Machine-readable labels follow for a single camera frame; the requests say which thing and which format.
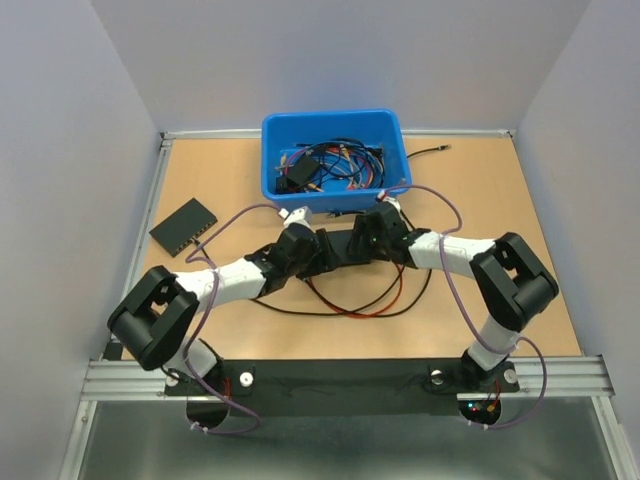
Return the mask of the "black network switch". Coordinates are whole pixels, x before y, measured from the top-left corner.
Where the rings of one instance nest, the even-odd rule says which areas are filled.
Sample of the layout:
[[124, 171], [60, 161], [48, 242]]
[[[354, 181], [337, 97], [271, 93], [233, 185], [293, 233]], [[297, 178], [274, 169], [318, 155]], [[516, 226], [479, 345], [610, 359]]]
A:
[[217, 223], [213, 212], [191, 198], [149, 232], [151, 238], [171, 257], [176, 257], [194, 239]]
[[315, 234], [319, 251], [311, 265], [320, 273], [372, 262], [372, 258], [367, 252], [351, 246], [350, 230], [318, 229]]

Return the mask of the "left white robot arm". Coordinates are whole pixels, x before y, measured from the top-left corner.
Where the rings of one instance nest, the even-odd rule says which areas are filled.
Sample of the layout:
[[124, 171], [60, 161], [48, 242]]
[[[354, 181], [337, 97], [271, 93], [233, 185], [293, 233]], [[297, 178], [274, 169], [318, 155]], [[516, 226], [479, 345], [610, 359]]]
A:
[[264, 297], [292, 277], [330, 272], [339, 263], [326, 230], [293, 223], [276, 242], [221, 267], [180, 273], [162, 265], [151, 268], [107, 326], [142, 369], [176, 370], [199, 393], [210, 394], [221, 386], [223, 371], [213, 349], [187, 334], [194, 317], [220, 305]]

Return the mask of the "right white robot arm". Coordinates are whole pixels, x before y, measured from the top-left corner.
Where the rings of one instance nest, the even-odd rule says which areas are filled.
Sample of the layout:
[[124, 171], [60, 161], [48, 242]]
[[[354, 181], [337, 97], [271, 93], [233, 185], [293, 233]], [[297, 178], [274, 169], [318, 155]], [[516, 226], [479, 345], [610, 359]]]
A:
[[[430, 229], [411, 230], [401, 213], [378, 204], [355, 217], [350, 252], [420, 270], [440, 270], [467, 322], [473, 343], [461, 357], [460, 378], [482, 390], [496, 378], [496, 368], [515, 349], [528, 323], [558, 296], [550, 271], [518, 234], [497, 239], [468, 239]], [[455, 275], [476, 282], [488, 311], [476, 328], [455, 289]]]

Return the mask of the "black power adapter in bin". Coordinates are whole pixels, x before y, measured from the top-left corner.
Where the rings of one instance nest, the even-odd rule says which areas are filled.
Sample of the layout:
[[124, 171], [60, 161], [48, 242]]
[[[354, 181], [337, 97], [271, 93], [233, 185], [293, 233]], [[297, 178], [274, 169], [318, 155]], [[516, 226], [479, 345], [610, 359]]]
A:
[[314, 179], [319, 170], [320, 164], [318, 161], [304, 156], [291, 165], [287, 172], [276, 180], [275, 191], [278, 194], [299, 192]]

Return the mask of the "blue plastic bin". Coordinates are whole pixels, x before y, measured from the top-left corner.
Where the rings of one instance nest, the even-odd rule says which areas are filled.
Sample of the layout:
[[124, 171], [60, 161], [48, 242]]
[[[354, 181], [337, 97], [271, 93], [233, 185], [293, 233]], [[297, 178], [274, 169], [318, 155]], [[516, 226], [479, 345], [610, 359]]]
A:
[[[314, 179], [278, 194], [276, 180], [304, 156], [320, 164]], [[411, 182], [399, 121], [388, 109], [275, 113], [262, 122], [262, 194], [280, 207], [363, 210], [382, 190], [399, 195]]]

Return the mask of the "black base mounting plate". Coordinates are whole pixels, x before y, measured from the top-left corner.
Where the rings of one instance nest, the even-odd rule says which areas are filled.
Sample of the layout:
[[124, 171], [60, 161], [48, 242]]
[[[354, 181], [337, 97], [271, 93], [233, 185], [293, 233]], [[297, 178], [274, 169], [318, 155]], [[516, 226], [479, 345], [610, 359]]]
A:
[[204, 381], [261, 417], [455, 415], [458, 400], [516, 393], [504, 361], [482, 373], [459, 358], [223, 360]]

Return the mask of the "aluminium table edge rail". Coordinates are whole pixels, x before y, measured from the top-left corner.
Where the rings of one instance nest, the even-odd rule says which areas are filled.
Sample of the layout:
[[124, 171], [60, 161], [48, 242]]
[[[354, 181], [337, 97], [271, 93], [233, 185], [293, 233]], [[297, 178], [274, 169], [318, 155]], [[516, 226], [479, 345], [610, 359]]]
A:
[[159, 138], [159, 150], [153, 170], [153, 175], [151, 177], [149, 194], [143, 210], [140, 228], [138, 230], [137, 239], [134, 244], [134, 250], [124, 281], [120, 299], [123, 299], [127, 295], [130, 289], [133, 287], [135, 281], [138, 279], [144, 263], [144, 257], [148, 249], [148, 232], [153, 223], [158, 199], [162, 190], [164, 176], [166, 173], [168, 158], [170, 156], [171, 148], [173, 145], [173, 141], [166, 138], [165, 132], [161, 132], [159, 134]]

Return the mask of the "front aluminium frame rail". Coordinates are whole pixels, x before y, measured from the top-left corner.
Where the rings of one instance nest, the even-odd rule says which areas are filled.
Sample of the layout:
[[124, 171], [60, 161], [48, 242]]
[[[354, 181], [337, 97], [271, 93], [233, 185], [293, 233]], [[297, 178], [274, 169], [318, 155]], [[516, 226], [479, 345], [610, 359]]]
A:
[[[547, 398], [612, 397], [615, 395], [604, 359], [601, 357], [549, 357], [547, 367]], [[540, 361], [532, 357], [513, 360], [519, 390], [508, 393], [501, 389], [503, 399], [533, 399], [542, 388]], [[82, 401], [183, 401], [166, 385], [160, 371], [144, 371], [133, 360], [92, 361], [87, 368], [80, 399]]]

